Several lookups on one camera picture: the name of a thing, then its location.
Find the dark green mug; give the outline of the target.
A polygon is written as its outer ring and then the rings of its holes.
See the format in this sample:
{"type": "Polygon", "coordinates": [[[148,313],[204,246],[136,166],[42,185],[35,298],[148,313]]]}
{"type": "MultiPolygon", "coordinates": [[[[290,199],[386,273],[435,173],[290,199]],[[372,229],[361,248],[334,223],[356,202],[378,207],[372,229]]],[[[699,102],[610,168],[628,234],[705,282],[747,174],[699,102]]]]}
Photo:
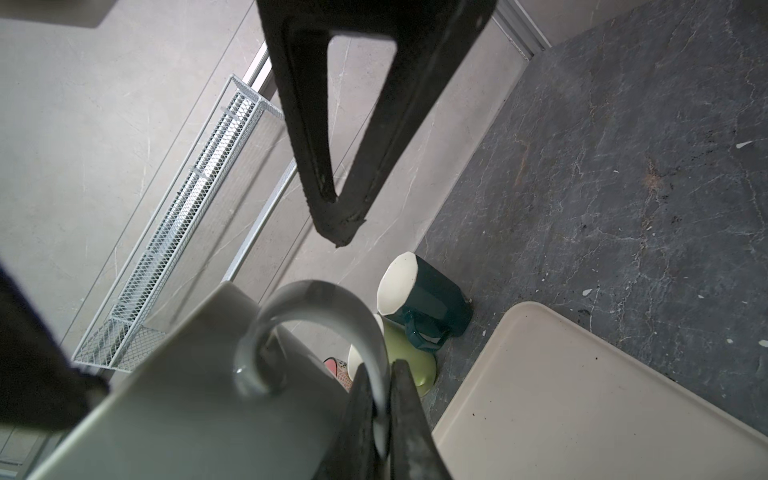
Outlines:
{"type": "Polygon", "coordinates": [[[390,263],[379,282],[376,307],[403,327],[415,348],[432,353],[462,336],[474,313],[461,288],[413,252],[390,263]]]}

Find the pink cartoon mug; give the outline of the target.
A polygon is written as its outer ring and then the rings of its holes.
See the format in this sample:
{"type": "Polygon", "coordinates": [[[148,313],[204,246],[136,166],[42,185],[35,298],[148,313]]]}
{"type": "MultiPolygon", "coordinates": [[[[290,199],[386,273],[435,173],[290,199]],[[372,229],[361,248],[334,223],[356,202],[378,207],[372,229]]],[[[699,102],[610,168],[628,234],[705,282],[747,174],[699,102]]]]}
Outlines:
{"type": "Polygon", "coordinates": [[[349,376],[346,362],[335,357],[328,357],[323,361],[323,365],[347,392],[351,390],[353,380],[349,376]]]}

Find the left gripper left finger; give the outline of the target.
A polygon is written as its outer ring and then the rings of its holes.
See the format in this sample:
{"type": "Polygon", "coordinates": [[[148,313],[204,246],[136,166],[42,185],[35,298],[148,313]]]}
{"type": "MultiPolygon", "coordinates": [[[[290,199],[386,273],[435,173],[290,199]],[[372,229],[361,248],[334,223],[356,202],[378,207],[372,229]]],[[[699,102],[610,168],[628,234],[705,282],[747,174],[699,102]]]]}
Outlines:
{"type": "Polygon", "coordinates": [[[334,440],[313,479],[372,480],[379,477],[380,457],[374,441],[374,416],[371,380],[365,367],[360,367],[334,440]]]}

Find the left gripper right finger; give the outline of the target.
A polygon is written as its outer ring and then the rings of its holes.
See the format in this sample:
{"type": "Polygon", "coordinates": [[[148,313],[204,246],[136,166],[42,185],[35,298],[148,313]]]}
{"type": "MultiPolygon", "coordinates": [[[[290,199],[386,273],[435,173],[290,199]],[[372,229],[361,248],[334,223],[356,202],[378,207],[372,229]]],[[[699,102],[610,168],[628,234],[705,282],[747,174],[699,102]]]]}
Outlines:
{"type": "Polygon", "coordinates": [[[434,443],[408,363],[391,366],[390,478],[451,479],[434,443]]]}

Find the grey mug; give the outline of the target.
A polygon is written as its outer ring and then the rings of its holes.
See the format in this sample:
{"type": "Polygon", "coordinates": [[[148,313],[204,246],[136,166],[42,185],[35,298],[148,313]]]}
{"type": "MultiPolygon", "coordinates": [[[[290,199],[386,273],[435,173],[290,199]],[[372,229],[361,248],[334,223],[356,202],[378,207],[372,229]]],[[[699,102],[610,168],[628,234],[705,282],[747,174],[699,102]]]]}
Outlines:
{"type": "MultiPolygon", "coordinates": [[[[338,285],[305,280],[258,304],[221,284],[75,428],[36,479],[312,479],[350,398],[287,329],[338,332],[373,315],[338,285]]],[[[374,399],[379,477],[389,393],[374,399]]]]}

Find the light green mug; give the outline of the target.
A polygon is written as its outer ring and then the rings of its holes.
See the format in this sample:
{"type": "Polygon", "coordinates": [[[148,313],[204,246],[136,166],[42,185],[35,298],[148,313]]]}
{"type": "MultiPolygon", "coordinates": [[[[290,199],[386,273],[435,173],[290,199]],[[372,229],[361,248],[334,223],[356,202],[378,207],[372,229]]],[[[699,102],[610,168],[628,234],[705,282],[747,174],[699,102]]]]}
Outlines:
{"type": "Polygon", "coordinates": [[[405,361],[419,397],[423,397],[435,384],[437,363],[433,354],[414,347],[406,338],[404,328],[379,314],[364,319],[348,319],[338,332],[351,343],[347,358],[345,389],[350,392],[358,373],[367,370],[363,363],[373,360],[373,373],[369,374],[373,398],[382,400],[391,391],[392,380],[382,383],[383,374],[391,374],[393,363],[405,361]]]}

